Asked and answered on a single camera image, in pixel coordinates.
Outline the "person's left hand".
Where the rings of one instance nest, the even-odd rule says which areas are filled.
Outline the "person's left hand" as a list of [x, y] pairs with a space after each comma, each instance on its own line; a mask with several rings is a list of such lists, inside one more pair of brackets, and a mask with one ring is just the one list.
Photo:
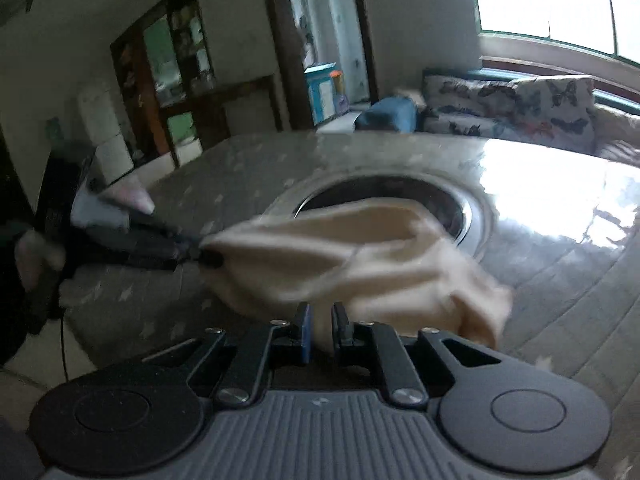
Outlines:
[[[151, 196], [137, 180], [114, 190], [108, 188], [102, 194], [91, 191], [90, 185], [84, 183], [62, 220], [85, 234], [90, 228], [127, 232], [134, 223], [135, 214], [149, 216], [154, 209]], [[61, 272], [67, 256], [62, 242], [55, 242], [52, 235], [43, 235], [37, 230], [23, 234], [16, 242], [14, 252], [17, 272], [26, 292], [35, 290], [47, 271]]]

